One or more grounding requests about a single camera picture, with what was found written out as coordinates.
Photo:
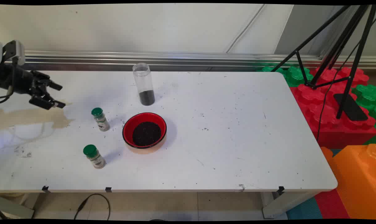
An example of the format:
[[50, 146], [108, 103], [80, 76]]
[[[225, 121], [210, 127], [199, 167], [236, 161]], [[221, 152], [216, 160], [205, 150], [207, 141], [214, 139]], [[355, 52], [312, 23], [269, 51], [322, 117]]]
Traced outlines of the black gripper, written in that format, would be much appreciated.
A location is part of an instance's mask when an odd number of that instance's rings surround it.
[[62, 86], [50, 79], [49, 75], [42, 72], [24, 70], [20, 66], [0, 65], [0, 88], [9, 89], [18, 94], [31, 95], [29, 103], [40, 108], [50, 110], [51, 108], [64, 108], [65, 103], [54, 100], [47, 91], [36, 88], [37, 85], [49, 86], [57, 91], [62, 90]]

